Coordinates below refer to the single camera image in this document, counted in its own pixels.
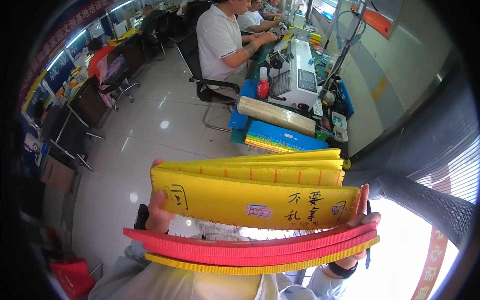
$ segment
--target fluorescent light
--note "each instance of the fluorescent light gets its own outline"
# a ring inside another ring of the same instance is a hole
[[[59,59],[60,55],[62,55],[62,54],[63,54],[63,51],[60,52],[60,53],[57,55],[57,57],[52,61],[52,63],[48,66],[47,71],[50,70],[50,68],[53,66],[53,64],[57,61],[57,59]]]
[[[70,45],[73,44],[73,42],[76,41],[82,34],[84,34],[85,31],[87,31],[87,30],[84,29],[81,33],[79,33],[70,43],[68,43],[67,47],[65,47],[65,48],[70,47]]]
[[[114,10],[119,9],[119,8],[122,7],[123,5],[127,5],[127,4],[130,3],[131,1],[132,1],[132,0],[127,1],[127,2],[125,2],[124,4],[117,6],[116,8],[112,9],[111,12],[114,11]]]

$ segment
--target tattoo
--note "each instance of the tattoo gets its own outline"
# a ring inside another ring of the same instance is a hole
[[[255,53],[255,45],[253,43],[249,43],[248,45],[246,45],[245,47],[243,47],[243,49],[247,50],[248,53],[245,53],[245,56],[251,56]]]

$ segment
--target wrist strap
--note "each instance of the wrist strap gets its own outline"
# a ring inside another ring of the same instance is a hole
[[[359,262],[357,262],[352,268],[350,269],[344,269],[342,268],[341,266],[337,265],[335,262],[331,262],[328,264],[328,267],[330,268],[330,270],[342,277],[342,278],[349,278],[350,276],[352,276],[353,272],[355,272],[355,270],[357,269],[357,265],[359,264]]]

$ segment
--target sticker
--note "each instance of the sticker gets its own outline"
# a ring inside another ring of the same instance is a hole
[[[265,205],[250,204],[247,205],[245,213],[249,216],[261,216],[262,218],[269,218],[272,211]]]

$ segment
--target white cap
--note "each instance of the white cap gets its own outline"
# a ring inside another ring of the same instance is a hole
[[[268,72],[268,70],[267,70],[266,67],[261,67],[260,71],[259,71],[260,79],[263,79],[263,80],[267,79],[267,72]]]

